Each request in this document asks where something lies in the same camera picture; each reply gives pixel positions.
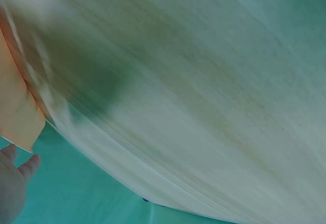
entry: blurry fabric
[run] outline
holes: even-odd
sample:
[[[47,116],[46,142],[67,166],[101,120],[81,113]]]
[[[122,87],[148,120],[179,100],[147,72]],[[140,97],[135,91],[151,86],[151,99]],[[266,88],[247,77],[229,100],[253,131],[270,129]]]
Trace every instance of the blurry fabric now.
[[[326,220],[325,0],[1,1],[53,126],[132,191]]]
[[[0,138],[0,148],[7,145]],[[34,146],[42,164],[13,224],[228,224],[144,202],[46,125]],[[18,151],[15,164],[31,155]]]

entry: teal fabric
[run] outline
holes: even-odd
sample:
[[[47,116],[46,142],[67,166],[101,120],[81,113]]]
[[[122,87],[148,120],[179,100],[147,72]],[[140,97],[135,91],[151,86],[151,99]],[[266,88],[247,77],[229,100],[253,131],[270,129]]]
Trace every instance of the teal fabric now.
[[[0,138],[0,147],[8,144]],[[144,202],[46,125],[33,150],[42,164],[14,224],[226,224]],[[16,164],[30,153],[18,151]]]

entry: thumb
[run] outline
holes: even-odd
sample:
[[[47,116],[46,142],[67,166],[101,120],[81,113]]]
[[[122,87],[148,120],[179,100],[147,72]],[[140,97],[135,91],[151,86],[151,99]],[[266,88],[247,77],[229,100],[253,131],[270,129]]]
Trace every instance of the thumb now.
[[[32,176],[36,173],[41,164],[41,158],[39,155],[34,154],[26,163],[18,167],[18,170],[24,177],[26,183],[30,181]]]

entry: orange fabric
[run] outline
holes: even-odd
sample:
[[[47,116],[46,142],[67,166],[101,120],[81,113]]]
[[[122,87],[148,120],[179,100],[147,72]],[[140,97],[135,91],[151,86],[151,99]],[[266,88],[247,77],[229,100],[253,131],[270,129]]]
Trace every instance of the orange fabric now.
[[[45,117],[27,88],[0,28],[0,136],[31,152],[44,125]]]

